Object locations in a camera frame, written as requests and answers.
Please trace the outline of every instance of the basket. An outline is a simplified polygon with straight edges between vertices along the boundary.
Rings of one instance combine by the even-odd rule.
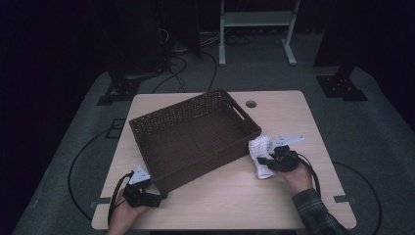
[[[260,127],[224,90],[198,95],[129,122],[161,193],[249,153]]]

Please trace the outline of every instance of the light wood tabletop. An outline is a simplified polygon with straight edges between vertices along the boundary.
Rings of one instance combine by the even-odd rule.
[[[200,93],[140,94],[126,121],[174,105]],[[345,194],[303,94],[299,91],[229,92],[235,101],[272,140],[279,136],[303,136],[291,144],[306,156],[320,181],[322,200],[329,212],[346,228],[356,225],[348,202],[336,203]],[[247,101],[255,101],[248,108]],[[117,182],[138,165],[146,169],[128,123],[115,150],[101,198],[110,198]],[[144,213],[133,229],[220,230],[303,228],[288,185],[279,177],[258,179],[251,156],[213,170],[173,190],[157,209]],[[149,192],[157,193],[155,186]],[[107,229],[109,204],[98,204],[92,220],[95,229]]]

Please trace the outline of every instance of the dark background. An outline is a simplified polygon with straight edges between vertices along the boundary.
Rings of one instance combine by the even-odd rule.
[[[152,1],[0,0],[0,4],[0,200],[4,205],[0,220],[5,223],[0,233],[8,234],[91,84],[107,70],[109,58],[122,55],[119,60],[145,71],[164,69],[157,46],[159,35],[152,25],[174,21],[157,11],[143,11],[154,9]],[[226,1],[228,9],[236,9],[238,4]],[[409,0],[302,0],[296,32],[316,33],[326,28],[315,66],[337,66],[343,52],[351,51],[357,65],[375,77],[415,128],[413,5]],[[219,1],[200,0],[196,6],[199,30],[218,30]],[[249,2],[246,10],[291,7],[291,1],[264,0]]]

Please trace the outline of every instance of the white cloth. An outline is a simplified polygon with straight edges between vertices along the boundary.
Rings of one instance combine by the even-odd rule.
[[[260,164],[257,160],[258,157],[272,160],[272,157],[269,156],[268,152],[268,149],[272,147],[271,139],[266,135],[260,135],[254,140],[251,140],[248,145],[251,158],[253,158],[256,166],[256,176],[260,179],[274,176],[274,171],[269,169],[266,164]]]

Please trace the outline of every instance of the person's left hand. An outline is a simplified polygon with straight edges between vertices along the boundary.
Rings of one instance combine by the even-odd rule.
[[[124,189],[121,189],[116,197],[115,205],[118,205],[111,218],[110,227],[107,231],[108,235],[121,235],[126,233],[134,221],[144,212],[146,212],[149,207],[141,206],[138,208],[132,208],[125,201],[125,198],[122,196]]]

